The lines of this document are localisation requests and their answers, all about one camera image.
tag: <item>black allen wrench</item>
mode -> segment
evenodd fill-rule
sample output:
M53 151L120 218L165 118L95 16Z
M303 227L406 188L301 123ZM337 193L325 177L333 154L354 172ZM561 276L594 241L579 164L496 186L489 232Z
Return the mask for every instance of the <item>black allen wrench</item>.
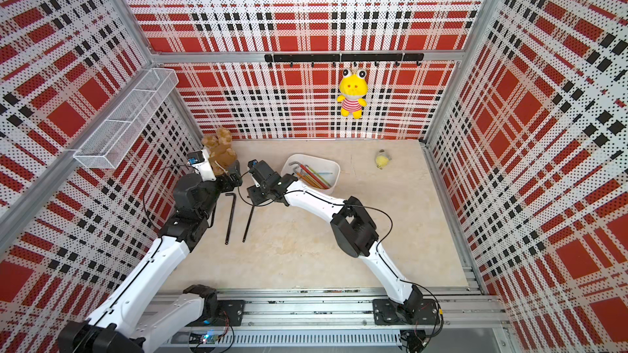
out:
M233 192L225 193L225 196L234 197L233 203L231 203L231 216L229 216L229 225L227 226L227 237L225 238L225 245L229 244L229 235L231 235L231 223L234 222L234 211L236 211L236 195Z
M216 205L214 205L214 209L212 210L212 223L209 224L209 227L214 226L214 217L216 216Z
M246 223L246 229L244 230L244 237L242 238L242 242L246 241L246 234L249 232L249 226L251 225L251 218L253 218L253 210L255 210L255 206L251 208L251 213L249 214L249 221Z

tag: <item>black mounting plate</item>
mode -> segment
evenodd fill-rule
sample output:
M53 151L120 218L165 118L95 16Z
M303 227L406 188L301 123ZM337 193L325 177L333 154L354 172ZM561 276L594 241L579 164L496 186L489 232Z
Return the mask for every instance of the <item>black mounting plate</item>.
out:
M212 326L224 326L225 325L223 311L227 314L227 317L229 317L230 326L237 327L237 326L242 325L242 315L244 314L244 304L245 304L244 300L218 300L219 318L212 319L213 322L211 323L211 325ZM203 317L200 317L196 319L195 321L193 321L192 323L188 324L188 326L190 327L207 326L205 323L203 323L204 320L205 319Z
M440 321L438 313L434 313L436 302L432 298L422 298L419 303L419 313L415 315L417 324L433 325ZM373 318L377 326L398 326L406 324L402 322L395 312L394 305L387 298L373 300Z

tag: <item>teddy bear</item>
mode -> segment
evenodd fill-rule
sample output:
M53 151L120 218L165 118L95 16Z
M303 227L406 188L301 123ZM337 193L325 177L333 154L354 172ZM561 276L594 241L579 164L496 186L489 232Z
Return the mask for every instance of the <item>teddy bear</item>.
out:
M201 140L209 153L209 163L215 176L223 175L237 160L236 152L231 148L231 141L231 132L224 127L216 129L216 136L206 135Z

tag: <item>red plaid pattern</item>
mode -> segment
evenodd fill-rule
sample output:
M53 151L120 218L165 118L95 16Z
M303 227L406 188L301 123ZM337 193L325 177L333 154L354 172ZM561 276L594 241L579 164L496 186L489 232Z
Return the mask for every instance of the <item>red plaid pattern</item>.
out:
M628 350L627 0L502 0L435 156L526 350Z
M236 139L421 139L443 95L453 62L359 63L369 92L362 118L340 115L342 69L331 63L172 64L177 89L207 133L224 126Z
M461 49L482 0L127 0L157 52Z
M145 62L107 0L0 0L0 214Z
M0 258L0 350L57 351L65 323L82 321L145 255L156 232L142 192L163 225L186 170L157 171L193 147L180 123L164 103L117 169L77 169Z

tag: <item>wire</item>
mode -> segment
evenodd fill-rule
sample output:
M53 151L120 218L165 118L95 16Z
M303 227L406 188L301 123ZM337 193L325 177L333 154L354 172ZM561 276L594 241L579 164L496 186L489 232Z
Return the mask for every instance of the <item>wire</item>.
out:
M314 195L313 193L311 193L311 192L307 192L307 191L304 191L304 190L294 190L294 191L288 191L288 192L284 193L283 195L284 195L284 196L286 196L287 194L292 193L292 192L303 192L303 193L307 193L309 196L313 196L314 198L316 198L316 199L318 199L318 200L322 200L322 201L323 201L323 202L325 202L325 203L329 203L329 204L330 204L330 205L332 205L332 206L351 206L352 208L364 208L364 209L371 209L371 210L376 210L376 211L379 211L380 213L383 213L383 214L384 214L384 216L388 217L388 220L391 222L391 226L390 226L390 229L388 229L388 233L386 233L386 235L384 236L384 238L383 238L383 239L381 239L380 241L378 241L378 242L377 242L377 245L375 246L375 252L376 252L378 255L379 255L379 251L378 251L378 250L379 250L379 245L380 245L380 244L382 243L382 241L384 241L384 239L386 239L386 238L388 237L388 235L389 235L389 234L393 231L393 223L392 223L392 222L393 222L393 219L391 218L391 216L389 216L389 215L388 215L388 213L387 213L387 212L385 212L385 211L383 211L383 210L380 210L380 209L378 209L378 208L372 208L372 207L370 207L370 206L363 206L363 205L361 205L361 204L350 204L350 205L347 205L347 204L336 204L336 203L330 202L329 200L326 200L326 199L323 199L323 198L317 197L317 196L316 196L316 195Z
M229 325L229 327L231 328L231 335L232 335L231 343L229 344L229 347L227 349L223 350L220 353L225 353L227 350L231 349L231 347L234 345L234 342L236 341L236 339L235 339L236 333L234 332L234 328L231 325Z
M196 349L200 346L200 344L203 343L203 340L201 340L199 343L197 343L197 345L194 347L194 349L190 349L190 351L192 351L192 353L196 353Z
M437 336L438 334L440 334L440 332L443 330L443 313L440 307L440 302L438 302L438 298L425 286L419 285L415 282L412 281L406 281L405 279L400 279L401 282L406 282L406 283L411 283L412 285L416 285L418 288L421 288L423 290L425 290L426 292L429 293L430 296L432 296L434 298L434 302L436 303L436 321L434 322L434 327L432 328L432 333L429 335L426 335L425 337L428 339L428 343L430 342L430 340L432 338L434 338L435 336ZM440 326L438 327L438 331L436 331L436 325L438 325L438 320L440 320Z
M265 204L253 204L253 203L248 203L248 202L247 202L246 200L244 200L244 198L242 197L242 194L240 193L240 187L237 187L237 194L238 194L238 195L240 195L240 199L241 199L244 203L246 203L246 204L247 204L247 205L249 205L249 206L253 206L254 208L262 208L263 206L268 206L268 205L270 205L271 203L275 203L275 202L276 202L276 200L271 200L271 199L269 199L269 200L270 200L270 202L265 203Z
M312 196L312 197L314 197L314 198L316 198L316 199L318 199L318 200L322 200L323 202L329 203L329 204L330 204L330 205L332 205L332 206L351 206L351 207L355 207L355 208L365 208L365 209L377 210L377 211L379 211L379 212L383 213L383 214L384 214L386 217L388 217L388 219L390 220L390 222L391 222L391 226L390 226L390 229L388 230L388 233L386 233L386 235L383 237L383 239L381 239L380 241L378 241L378 242L377 242L377 246L375 246L375 253L376 253L377 255L379 255L379 257L380 257L380 259L382 260L382 262L384 262L384 264L385 264L385 265L388 267L388 269L389 269L389 270L393 273L393 275L394 275L395 277L399 278L399 276L397 276L397 274L396 274L396 273L393 271L393 269L392 269L392 268L388 265L388 263L386 263L386 260L384 260L384 258L383 258L383 257L379 254L379 245L380 245L380 244L382 243L382 241L384 241L384 239L386 239L386 238L388 237L388 235L389 235L389 234L393 231L393 223L392 223L392 222L393 222L393 219L391 218L391 216L389 216L389 215L388 215L388 213L387 213L387 212L385 212L385 211L383 211L383 210L380 210L380 209L377 209L377 208L372 208L372 207L369 207L369 206L362 206L362 205L346 205L346 204L335 204L335 203L333 203L333 202L330 202L329 200L322 199L321 197L318 197L318 196L314 195L313 193L310 193L310 192L307 192L307 191L304 191L304 190L294 190L294 191L288 191L288 192L284 193L284 196L286 196L287 194L289 194L289 193L291 193L291 192L304 192L304 193L307 193L308 195L310 195L310 196ZM424 286L422 286L422 285L419 285L419 284L417 284L417 283L415 283L415 282L412 282L412 281L406 281L405 279L399 279L399 280L400 280L401 282L405 282L405 283L409 283L409 284L412 284L412 285L416 285L418 288L424 289L426 292L428 292L428 294L429 294L430 296L432 296L432 297L434 298L434 301L435 301L435 303L436 303L436 314L437 314L437 316L436 316L436 321L434 322L434 327L433 327L433 329L432 329L432 333L431 333L431 334L429 334L429 335L426 335L426 338L428 339L428 343L429 343L429 341L430 341L433 337L437 336L437 335L438 335L438 334L439 334L439 333L443 330L443 313L442 313L442 310L441 310L441 307L440 307L440 303L438 302L438 298L437 298L437 297L436 297L436 296L435 296L435 295L434 295L434 294L433 294L433 293L432 293L432 292L431 292L428 288L426 288L426 287L424 287ZM440 320L440 327L438 328L438 331L436 331L436 325L438 325L438 320Z
M157 245L157 248L155 249L155 252L153 252L153 254L151 255L151 259L154 258L154 256L157 254L157 252L159 252L159 248L161 247L161 243L163 243L163 241L160 241L159 244ZM137 279L137 277L139 277L139 275L142 273L142 271L144 271L144 269L146 268L146 266L148 264L150 264L151 262L146 262L144 263L144 266L142 266L142 268L137 272L137 274L135 274L135 277L133 277L133 279L131 280L131 282L122 290L122 293L120 293L118 295L118 297L114 300L113 303L111 303L109 305L109 308L113 307L118 300L120 300L120 298L122 297L122 295L124 294L124 292L126 292L126 290L133 284L133 282ZM94 330L96 329L96 325L98 325L98 323L100 323L100 321L102 320L102 318L105 317L105 315L107 315L108 312L103 313L100 318L98 318L98 320L92 325L92 327L89 329L89 331L83 336L83 338L80 340L79 344L72 350L72 353L76 353L77 349L83 344L84 341L86 341L87 339L89 339L93 334L94 334Z
M197 172L199 171L199 169L191 166L191 165L169 165L167 167L163 167L161 169L157 169L155 172L153 172L150 176L154 177L155 174L157 172L160 172L161 170L164 169L168 169L168 168L176 168L176 167L184 167L184 168L192 168L194 170L196 170ZM144 188L142 188L142 207L144 208L144 214L146 215L146 219L148 220L148 222L153 226L154 229L157 229L157 231L160 231L161 228L159 228L157 225L153 224L153 221L151 220L151 216L148 214L148 211L146 210L146 186L148 184L151 184L153 181L152 180L146 180L146 183L144 185Z

